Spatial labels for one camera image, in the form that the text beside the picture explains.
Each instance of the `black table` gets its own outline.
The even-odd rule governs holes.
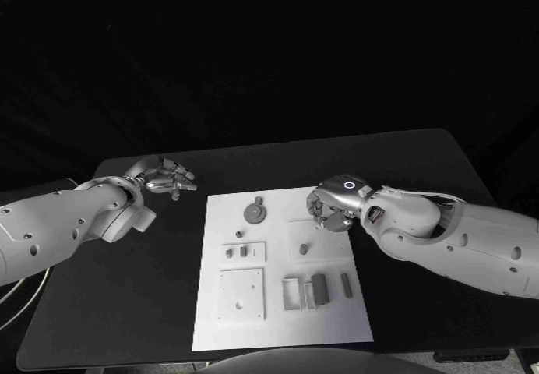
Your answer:
[[[56,266],[17,355],[23,369],[203,362],[258,351],[190,351],[209,195],[317,185],[350,172],[373,188],[495,206],[442,129],[164,156],[193,170],[198,190],[177,203],[145,192],[157,213],[147,232],[83,243]],[[138,159],[106,160],[95,178]],[[358,225],[348,234],[374,342],[328,346],[389,353],[539,345],[539,301],[491,295],[390,259]]]

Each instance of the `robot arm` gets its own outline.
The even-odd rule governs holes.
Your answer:
[[[422,195],[454,201],[433,203]],[[324,203],[333,209],[330,217],[321,216]],[[482,291],[539,298],[536,219],[443,194],[386,186],[373,191],[363,179],[348,175],[320,184],[307,208],[330,231],[345,231],[357,217],[393,259],[419,264]]]
[[[177,163],[148,156],[124,177],[96,178],[73,191],[0,206],[0,286],[66,260],[88,240],[112,243],[131,228],[144,232],[155,213],[144,206],[141,192],[168,192],[175,201],[180,189],[196,190],[191,179]]]

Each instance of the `black curtain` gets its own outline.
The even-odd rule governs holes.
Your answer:
[[[536,131],[536,9],[207,7],[1,3],[1,189],[111,157],[441,127],[495,190]]]

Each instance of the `hole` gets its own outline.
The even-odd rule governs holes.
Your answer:
[[[468,234],[462,234],[462,236],[459,237],[459,246],[465,247],[467,244],[468,244]]]
[[[513,259],[520,259],[520,257],[521,257],[520,247],[514,247],[513,250],[511,250],[511,258]]]

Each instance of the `white cable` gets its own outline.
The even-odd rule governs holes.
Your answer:
[[[443,197],[449,200],[454,200],[454,201],[459,201],[461,203],[465,203],[465,201],[452,196],[452,195],[446,195],[445,193],[435,193],[435,192],[410,192],[410,191],[403,191],[402,189],[393,189],[390,187],[387,187],[386,185],[382,185],[382,187],[384,189],[387,189],[389,191],[393,191],[393,192],[402,192],[402,193],[409,193],[410,195],[425,195],[425,196],[436,196],[436,197]]]
[[[44,276],[43,276],[43,280],[41,280],[41,283],[37,287],[37,290],[36,290],[36,293],[33,294],[33,297],[30,298],[30,301],[26,303],[26,305],[23,306],[23,308],[20,309],[18,313],[14,315],[14,317],[0,326],[0,331],[5,328],[5,326],[14,321],[14,319],[23,314],[23,311],[26,310],[26,308],[30,306],[31,304],[31,301],[34,300],[34,298],[37,297],[39,295],[39,292],[41,291],[41,288],[43,288],[43,285],[44,285],[44,281],[47,279],[47,275],[49,275],[49,268],[47,270],[44,271]]]
[[[63,177],[62,179],[67,179],[79,187],[79,184],[76,183],[76,181],[72,178]]]
[[[20,287],[20,285],[23,284],[23,282],[24,282],[24,279],[26,278],[23,278],[18,282],[17,282],[17,284],[13,286],[13,288],[11,288],[11,291],[2,296],[2,298],[0,298],[0,304],[7,300],[7,298],[8,298],[8,296],[11,295],[11,293],[17,290],[17,288]]]

